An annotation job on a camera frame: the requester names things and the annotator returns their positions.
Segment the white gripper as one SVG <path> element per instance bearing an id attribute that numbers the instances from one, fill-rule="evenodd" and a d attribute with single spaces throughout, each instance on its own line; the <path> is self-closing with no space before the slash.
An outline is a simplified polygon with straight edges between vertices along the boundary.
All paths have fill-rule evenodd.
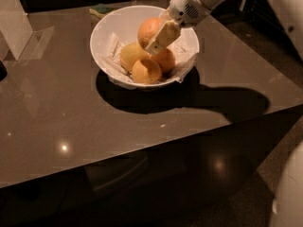
<path id="1" fill-rule="evenodd" d="M 162 20 L 156 34 L 145 47 L 153 55 L 159 54 L 180 37 L 180 26 L 197 26 L 210 14 L 210 9 L 203 0 L 170 0 L 168 14 L 174 21 Z"/>

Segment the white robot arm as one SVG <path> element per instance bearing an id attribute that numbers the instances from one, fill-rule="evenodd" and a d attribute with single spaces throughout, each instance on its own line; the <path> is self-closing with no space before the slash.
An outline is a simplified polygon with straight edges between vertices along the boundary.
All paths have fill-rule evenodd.
<path id="1" fill-rule="evenodd" d="M 224 1 L 170 0 L 168 8 L 160 15 L 160 25 L 151 36 L 141 36 L 141 47 L 150 54 L 159 54 L 180 37 L 183 28 L 197 26 Z"/>

